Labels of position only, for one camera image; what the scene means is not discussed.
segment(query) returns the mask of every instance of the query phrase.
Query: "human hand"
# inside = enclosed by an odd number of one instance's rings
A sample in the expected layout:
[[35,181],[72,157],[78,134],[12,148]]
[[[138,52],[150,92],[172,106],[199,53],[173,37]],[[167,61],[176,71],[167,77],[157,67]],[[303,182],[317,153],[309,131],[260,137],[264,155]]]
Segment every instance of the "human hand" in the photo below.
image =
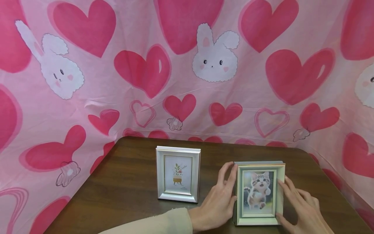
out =
[[295,188],[287,176],[285,183],[280,180],[278,183],[298,215],[297,224],[292,225],[281,214],[276,214],[278,222],[285,229],[291,234],[334,234],[322,217],[317,198],[304,190]]
[[212,187],[200,207],[188,211],[193,232],[218,228],[233,216],[236,196],[232,195],[236,181],[237,165],[231,168],[229,179],[224,180],[226,171],[234,162],[225,163],[218,173],[217,184]]

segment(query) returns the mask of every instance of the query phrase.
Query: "table surface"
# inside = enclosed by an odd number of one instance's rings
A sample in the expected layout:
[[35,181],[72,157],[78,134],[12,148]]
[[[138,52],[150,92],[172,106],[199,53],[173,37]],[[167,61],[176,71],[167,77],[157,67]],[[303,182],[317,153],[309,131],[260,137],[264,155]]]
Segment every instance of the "table surface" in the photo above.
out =
[[[157,198],[158,145],[201,149],[198,204]],[[297,188],[310,192],[320,200],[321,212],[336,234],[373,233],[313,159],[300,149],[136,137],[118,140],[45,233],[94,234],[172,208],[190,209],[202,203],[216,184],[218,171],[224,163],[265,160],[282,160],[286,163],[286,175]],[[297,222],[295,210],[287,199],[284,202],[284,216],[291,223]],[[281,226],[236,227],[231,219],[220,228],[204,233],[287,232]]]

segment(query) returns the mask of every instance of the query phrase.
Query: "photo frame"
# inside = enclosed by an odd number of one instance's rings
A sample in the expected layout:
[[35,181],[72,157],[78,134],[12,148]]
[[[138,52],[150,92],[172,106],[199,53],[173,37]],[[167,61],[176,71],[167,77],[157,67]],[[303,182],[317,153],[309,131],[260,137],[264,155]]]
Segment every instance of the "photo frame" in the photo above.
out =
[[286,164],[282,161],[235,162],[238,165],[233,221],[241,225],[279,225],[275,213],[283,214]]
[[201,149],[157,146],[159,199],[198,203]]

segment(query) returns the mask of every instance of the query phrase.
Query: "pink fabric backdrop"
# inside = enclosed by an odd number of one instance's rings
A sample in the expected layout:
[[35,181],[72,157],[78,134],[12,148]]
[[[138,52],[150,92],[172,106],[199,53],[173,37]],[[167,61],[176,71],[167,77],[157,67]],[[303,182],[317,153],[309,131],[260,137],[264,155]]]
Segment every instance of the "pink fabric backdrop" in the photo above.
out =
[[374,227],[373,11],[0,0],[1,233],[44,232],[122,136],[300,148]]

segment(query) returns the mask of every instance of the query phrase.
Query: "beige sleeve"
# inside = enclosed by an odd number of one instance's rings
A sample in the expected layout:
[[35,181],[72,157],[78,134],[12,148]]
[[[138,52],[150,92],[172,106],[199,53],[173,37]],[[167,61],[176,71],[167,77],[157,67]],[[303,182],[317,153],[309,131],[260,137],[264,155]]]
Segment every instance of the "beige sleeve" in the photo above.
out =
[[192,224],[186,208],[123,224],[99,234],[192,234]]

